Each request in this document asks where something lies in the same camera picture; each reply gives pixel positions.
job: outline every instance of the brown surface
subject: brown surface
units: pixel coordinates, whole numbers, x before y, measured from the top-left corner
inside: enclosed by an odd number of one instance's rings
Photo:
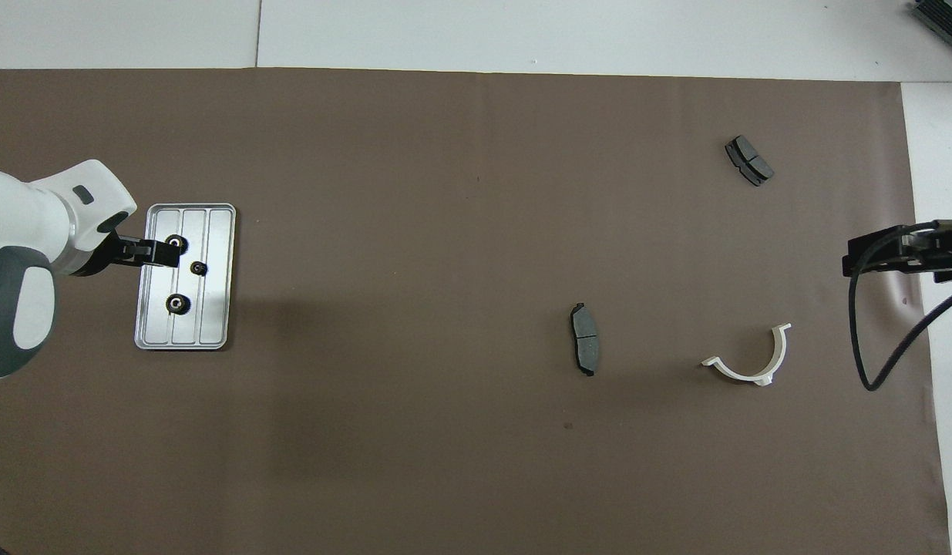
[[[897,84],[0,71],[0,170],[87,158],[127,234],[236,205],[233,337],[138,351],[136,271],[60,281],[0,382],[14,553],[948,552],[927,345],[866,393],[839,276],[913,220]],[[860,296],[875,364],[920,299]],[[698,366],[760,368],[785,321],[773,386]]]

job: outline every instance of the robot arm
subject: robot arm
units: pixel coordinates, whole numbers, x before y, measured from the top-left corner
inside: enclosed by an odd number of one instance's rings
[[[116,234],[135,210],[130,193],[98,160],[32,183],[0,172],[0,377],[45,344],[56,275],[91,275],[110,263],[177,266],[177,246]]]

